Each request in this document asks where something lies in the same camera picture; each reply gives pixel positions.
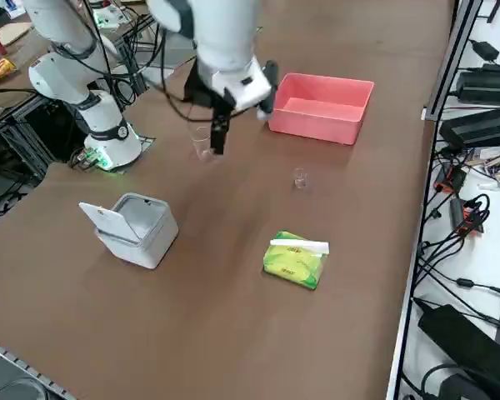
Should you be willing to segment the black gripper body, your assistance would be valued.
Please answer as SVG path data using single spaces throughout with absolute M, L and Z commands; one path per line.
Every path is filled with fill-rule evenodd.
M 219 95 L 207 87 L 198 71 L 199 62 L 194 62 L 184 84 L 184 102 L 203 108 L 232 112 L 233 100 Z

